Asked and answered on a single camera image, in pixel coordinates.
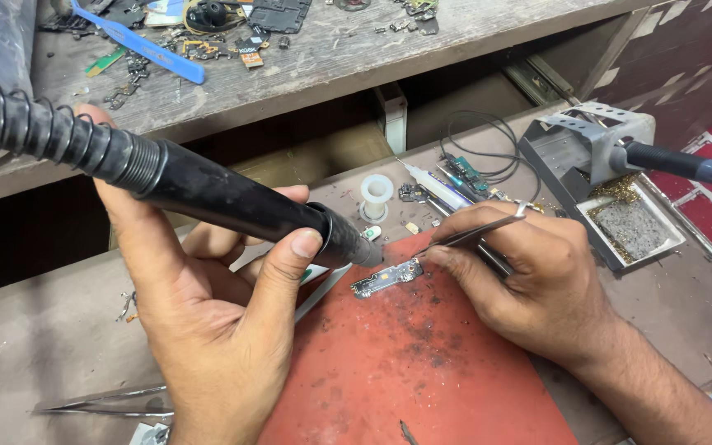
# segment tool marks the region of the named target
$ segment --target heat-resistant mat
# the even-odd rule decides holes
[[[296,329],[282,397],[259,443],[575,444],[526,353],[478,319],[432,264],[409,283],[354,298],[350,284],[398,265],[432,230],[354,266]]]

